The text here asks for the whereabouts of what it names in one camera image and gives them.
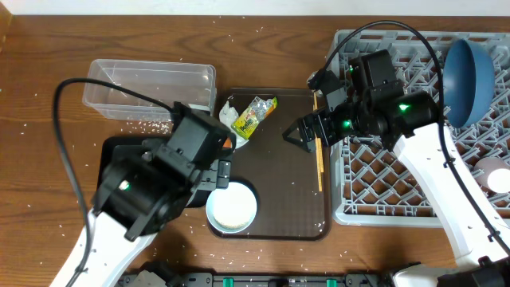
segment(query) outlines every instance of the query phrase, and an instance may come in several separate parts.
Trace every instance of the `transparent storage box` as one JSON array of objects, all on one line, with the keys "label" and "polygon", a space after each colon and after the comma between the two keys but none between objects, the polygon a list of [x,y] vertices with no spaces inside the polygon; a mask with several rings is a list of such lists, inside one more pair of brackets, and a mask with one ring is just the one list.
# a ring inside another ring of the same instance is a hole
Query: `transparent storage box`
[{"label": "transparent storage box", "polygon": [[[216,70],[212,65],[95,60],[88,77],[129,88],[171,107],[180,101],[208,113],[214,110]],[[108,119],[170,120],[164,108],[99,85],[85,85],[83,103]]]}]

